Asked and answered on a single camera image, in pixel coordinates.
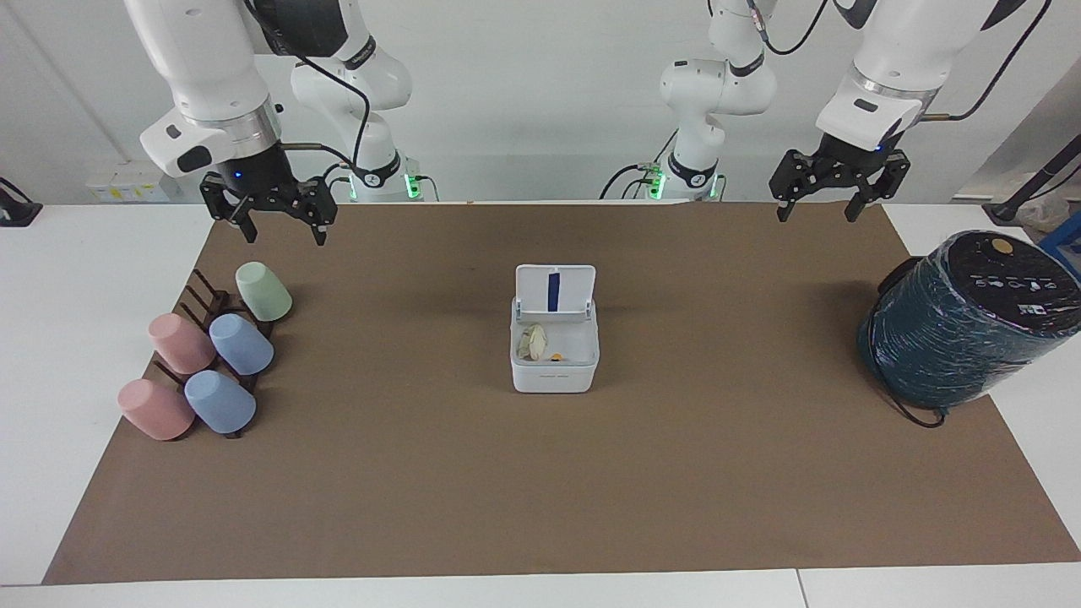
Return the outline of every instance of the open lid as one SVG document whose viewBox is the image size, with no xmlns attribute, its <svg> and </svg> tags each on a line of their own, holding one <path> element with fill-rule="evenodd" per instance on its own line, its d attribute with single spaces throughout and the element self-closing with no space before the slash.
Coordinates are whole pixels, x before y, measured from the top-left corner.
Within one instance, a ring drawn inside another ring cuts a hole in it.
<svg viewBox="0 0 1081 608">
<path fill-rule="evenodd" d="M 582 313 L 593 300 L 597 268 L 588 265 L 522 264 L 515 295 L 522 313 Z"/>
</svg>

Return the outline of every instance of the blue cup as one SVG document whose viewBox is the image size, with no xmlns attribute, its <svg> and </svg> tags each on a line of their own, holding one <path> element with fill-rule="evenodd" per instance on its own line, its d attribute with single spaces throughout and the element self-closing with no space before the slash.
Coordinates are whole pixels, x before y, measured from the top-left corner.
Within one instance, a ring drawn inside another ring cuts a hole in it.
<svg viewBox="0 0 1081 608">
<path fill-rule="evenodd" d="M 222 435 L 240 431 L 255 415 L 255 397 L 231 378 L 213 370 L 188 379 L 184 396 L 206 426 Z"/>
<path fill-rule="evenodd" d="M 258 373 L 273 360 L 273 344 L 237 315 L 214 319 L 210 323 L 210 339 L 217 354 L 240 375 Z"/>
</svg>

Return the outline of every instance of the pink cup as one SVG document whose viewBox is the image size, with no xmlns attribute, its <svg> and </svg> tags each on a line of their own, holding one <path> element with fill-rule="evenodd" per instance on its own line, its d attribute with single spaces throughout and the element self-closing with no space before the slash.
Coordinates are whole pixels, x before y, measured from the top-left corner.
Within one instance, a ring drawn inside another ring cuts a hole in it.
<svg viewBox="0 0 1081 608">
<path fill-rule="evenodd" d="M 177 315 L 161 315 L 148 330 L 154 349 L 176 373 L 202 371 L 214 360 L 214 343 L 199 326 Z"/>
<path fill-rule="evenodd" d="M 125 384 L 117 405 L 129 422 L 159 441 L 179 437 L 196 419 L 184 395 L 145 379 Z"/>
</svg>

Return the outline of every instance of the dark blue strip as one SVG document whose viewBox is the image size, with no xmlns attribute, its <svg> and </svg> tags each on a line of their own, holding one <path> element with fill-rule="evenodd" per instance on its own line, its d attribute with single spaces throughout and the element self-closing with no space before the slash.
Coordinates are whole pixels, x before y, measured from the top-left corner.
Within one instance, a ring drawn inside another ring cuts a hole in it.
<svg viewBox="0 0 1081 608">
<path fill-rule="evenodd" d="M 548 312 L 559 310 L 559 273 L 548 275 Z"/>
</svg>

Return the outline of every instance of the brown table surface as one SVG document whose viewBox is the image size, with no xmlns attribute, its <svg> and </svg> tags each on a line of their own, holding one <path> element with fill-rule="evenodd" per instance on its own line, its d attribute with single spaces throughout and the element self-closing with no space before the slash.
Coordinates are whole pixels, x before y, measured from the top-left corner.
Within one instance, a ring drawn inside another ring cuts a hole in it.
<svg viewBox="0 0 1081 608">
<path fill-rule="evenodd" d="M 907 256 L 878 208 L 349 207 L 324 248 L 256 223 L 198 263 L 294 294 L 253 426 L 121 421 L 46 583 L 1081 558 L 989 398 L 925 431 L 862 367 Z M 585 395 L 512 389 L 522 263 L 597 266 Z"/>
</svg>

